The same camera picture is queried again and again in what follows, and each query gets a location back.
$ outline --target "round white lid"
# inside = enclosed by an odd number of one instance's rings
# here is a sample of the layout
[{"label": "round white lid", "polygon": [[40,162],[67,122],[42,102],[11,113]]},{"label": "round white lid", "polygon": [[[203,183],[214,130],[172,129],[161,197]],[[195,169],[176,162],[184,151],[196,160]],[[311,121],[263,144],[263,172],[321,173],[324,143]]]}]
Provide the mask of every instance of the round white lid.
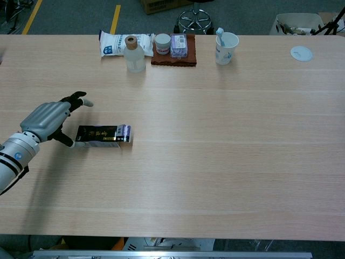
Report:
[{"label": "round white lid", "polygon": [[294,59],[298,61],[310,61],[313,59],[313,53],[310,49],[303,46],[296,46],[290,50],[290,54]]},{"label": "round white lid", "polygon": [[155,38],[158,44],[169,44],[171,42],[171,37],[165,33],[158,34]]}]

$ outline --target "light wood tabletop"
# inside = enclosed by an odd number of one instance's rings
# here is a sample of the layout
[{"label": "light wood tabletop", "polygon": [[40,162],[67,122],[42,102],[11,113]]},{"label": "light wood tabletop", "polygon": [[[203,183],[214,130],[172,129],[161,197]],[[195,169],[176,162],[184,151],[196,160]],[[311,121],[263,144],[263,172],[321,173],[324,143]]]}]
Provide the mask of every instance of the light wood tabletop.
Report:
[{"label": "light wood tabletop", "polygon": [[[126,70],[97,36],[0,36],[0,142],[38,105],[86,91],[64,123],[132,125],[133,145],[49,141],[0,198],[0,233],[345,241],[345,39],[240,36],[229,65]],[[314,59],[299,62],[303,45]]]}]

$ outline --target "white cup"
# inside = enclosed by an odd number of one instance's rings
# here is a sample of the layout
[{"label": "white cup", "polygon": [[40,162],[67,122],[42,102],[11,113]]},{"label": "white cup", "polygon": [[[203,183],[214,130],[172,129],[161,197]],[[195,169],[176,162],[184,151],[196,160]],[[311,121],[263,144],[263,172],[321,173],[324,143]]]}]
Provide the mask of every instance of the white cup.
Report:
[{"label": "white cup", "polygon": [[221,46],[219,37],[216,37],[216,63],[226,65],[230,62],[233,52],[239,43],[239,39],[237,35],[231,32],[224,32],[222,40],[225,46]]}]

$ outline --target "robotic hand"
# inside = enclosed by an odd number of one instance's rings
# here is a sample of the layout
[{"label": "robotic hand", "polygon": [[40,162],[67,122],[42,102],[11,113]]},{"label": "robotic hand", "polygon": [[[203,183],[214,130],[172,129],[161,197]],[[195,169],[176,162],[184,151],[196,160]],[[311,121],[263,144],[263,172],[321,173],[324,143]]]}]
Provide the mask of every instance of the robotic hand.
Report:
[{"label": "robotic hand", "polygon": [[[0,144],[0,195],[7,192],[28,171],[28,164],[38,153],[40,142],[58,140],[68,147],[75,142],[62,132],[63,122],[71,112],[82,105],[92,107],[85,92],[76,92],[61,101],[38,106],[27,116],[20,127],[22,133],[13,134],[4,144]],[[6,188],[17,176],[17,179]]]}]

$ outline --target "gray floor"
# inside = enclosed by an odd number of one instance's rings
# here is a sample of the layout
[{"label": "gray floor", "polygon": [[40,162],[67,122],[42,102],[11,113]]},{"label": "gray floor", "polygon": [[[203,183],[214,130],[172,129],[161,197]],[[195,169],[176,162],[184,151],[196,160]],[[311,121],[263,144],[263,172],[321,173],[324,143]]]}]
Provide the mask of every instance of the gray floor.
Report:
[{"label": "gray floor", "polygon": [[[153,15],[143,12],[139,0],[43,0],[31,25],[29,34],[98,34],[99,30],[110,31],[115,6],[121,5],[116,33],[170,33],[176,17],[187,9],[184,6]],[[269,33],[275,16],[286,12],[339,12],[344,0],[215,0],[202,4],[212,17],[215,28],[239,35],[266,35]],[[33,10],[24,10],[19,17],[18,33],[21,33]],[[0,33],[6,33],[11,24],[3,24],[0,12]],[[31,236],[31,248],[49,248],[56,244],[60,236]],[[29,236],[0,235],[0,247],[9,251],[27,252]],[[215,250],[253,250],[257,242],[250,240],[217,240]],[[314,258],[345,258],[344,242],[275,241],[271,251],[311,251]]]}]

